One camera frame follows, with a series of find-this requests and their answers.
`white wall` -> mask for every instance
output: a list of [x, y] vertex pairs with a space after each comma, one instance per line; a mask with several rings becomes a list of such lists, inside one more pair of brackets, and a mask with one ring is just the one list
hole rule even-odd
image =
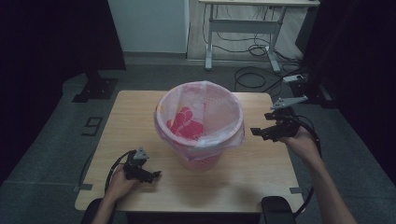
[[189, 0], [108, 0], [125, 52], [186, 53]]

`person's left hand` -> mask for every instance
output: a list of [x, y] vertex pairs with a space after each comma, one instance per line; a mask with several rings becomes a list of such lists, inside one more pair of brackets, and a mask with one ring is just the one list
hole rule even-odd
[[137, 179], [126, 179], [125, 173], [123, 171], [123, 165], [119, 165], [111, 177], [111, 182], [105, 197], [109, 197], [109, 199], [114, 200], [115, 202], [116, 200], [128, 194], [128, 192], [131, 191], [136, 183], [138, 183]]

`metal bracket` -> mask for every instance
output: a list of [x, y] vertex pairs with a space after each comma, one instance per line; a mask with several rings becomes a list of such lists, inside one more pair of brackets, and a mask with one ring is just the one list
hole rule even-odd
[[81, 186], [74, 186], [73, 191], [74, 192], [79, 192], [82, 189], [85, 190], [92, 190], [93, 185], [92, 184], [82, 184]]
[[303, 190], [300, 187], [297, 188], [290, 188], [291, 194], [303, 193]]
[[295, 98], [279, 98], [274, 104], [273, 106], [271, 106], [271, 109], [280, 109], [280, 108], [286, 108], [288, 106], [291, 105], [296, 105], [300, 102], [306, 101], [308, 100], [307, 96], [303, 96], [303, 97], [295, 97]]
[[145, 151], [145, 149], [140, 147], [136, 151], [136, 153], [134, 154], [134, 159], [136, 159], [136, 160], [147, 160], [147, 159], [149, 159], [149, 154]]

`white plastic bag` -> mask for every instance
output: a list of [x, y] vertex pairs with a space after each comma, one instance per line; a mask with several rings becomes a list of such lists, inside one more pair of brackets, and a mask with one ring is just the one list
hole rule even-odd
[[158, 135], [188, 161], [219, 155], [245, 139], [238, 99], [208, 81], [173, 88], [158, 103], [154, 117]]

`table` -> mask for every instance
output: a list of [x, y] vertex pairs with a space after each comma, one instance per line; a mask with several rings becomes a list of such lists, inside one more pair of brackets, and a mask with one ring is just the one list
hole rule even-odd
[[[318, 7], [320, 4], [319, 0], [199, 0], [199, 2], [210, 5], [208, 40], [205, 57], [206, 70], [212, 69], [212, 32], [222, 32], [274, 35], [271, 39], [271, 43], [266, 47], [267, 55], [274, 72], [280, 72], [274, 49], [287, 7]], [[282, 7], [282, 10], [277, 21], [218, 20], [213, 18], [214, 5], [271, 6]]]
[[140, 184], [118, 203], [120, 211], [260, 213], [262, 197], [271, 195], [286, 198], [294, 212], [301, 206], [302, 195], [290, 193], [298, 182], [285, 145], [264, 142], [249, 130], [274, 125], [263, 116], [272, 104], [268, 94], [235, 93], [244, 109], [246, 140], [224, 151], [208, 171], [186, 169], [156, 133], [154, 110], [164, 95], [165, 91], [120, 91], [84, 179], [92, 189], [79, 191], [77, 210], [104, 196], [111, 165], [139, 147], [150, 156], [143, 168], [161, 170], [162, 176], [152, 184]]

